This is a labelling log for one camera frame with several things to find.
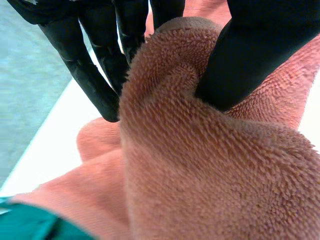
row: towel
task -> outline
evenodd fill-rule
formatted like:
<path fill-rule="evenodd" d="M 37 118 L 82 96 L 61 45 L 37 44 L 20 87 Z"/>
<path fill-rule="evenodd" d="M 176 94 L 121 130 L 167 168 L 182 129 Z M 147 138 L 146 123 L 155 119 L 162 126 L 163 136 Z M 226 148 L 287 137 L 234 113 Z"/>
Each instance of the towel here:
<path fill-rule="evenodd" d="M 194 97 L 221 29 L 199 17 L 161 26 L 132 61 L 120 122 L 89 122 L 83 164 L 12 201 L 98 239 L 319 238 L 319 155 L 297 127 L 320 36 L 221 113 Z"/>

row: green cloth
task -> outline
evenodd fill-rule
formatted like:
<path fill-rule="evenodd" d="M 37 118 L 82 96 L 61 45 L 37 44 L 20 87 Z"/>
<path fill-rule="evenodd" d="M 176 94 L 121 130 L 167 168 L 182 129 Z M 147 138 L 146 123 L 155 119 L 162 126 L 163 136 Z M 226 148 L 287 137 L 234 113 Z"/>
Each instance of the green cloth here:
<path fill-rule="evenodd" d="M 7 200 L 8 198 L 0 198 L 0 239 L 94 239 L 50 212 L 30 205 L 11 204 Z"/>

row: gray floor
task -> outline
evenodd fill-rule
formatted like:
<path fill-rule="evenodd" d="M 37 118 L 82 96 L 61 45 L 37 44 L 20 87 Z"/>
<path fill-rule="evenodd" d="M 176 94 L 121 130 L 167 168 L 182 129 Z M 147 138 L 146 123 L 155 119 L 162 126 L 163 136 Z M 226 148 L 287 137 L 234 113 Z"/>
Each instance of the gray floor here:
<path fill-rule="evenodd" d="M 24 21 L 5 0 L 0 13 L 2 186 L 71 75 L 38 26 Z"/>

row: fabric texture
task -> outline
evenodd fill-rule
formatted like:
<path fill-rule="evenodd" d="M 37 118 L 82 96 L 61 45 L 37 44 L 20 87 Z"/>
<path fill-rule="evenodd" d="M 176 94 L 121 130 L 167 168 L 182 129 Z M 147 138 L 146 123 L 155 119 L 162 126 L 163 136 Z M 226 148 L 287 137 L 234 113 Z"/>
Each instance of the fabric texture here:
<path fill-rule="evenodd" d="M 197 17 L 161 26 L 132 61 L 120 122 L 88 123 L 83 164 L 12 201 L 100 239 L 319 238 L 319 155 L 297 128 L 320 36 L 222 114 L 194 97 L 221 29 Z"/>

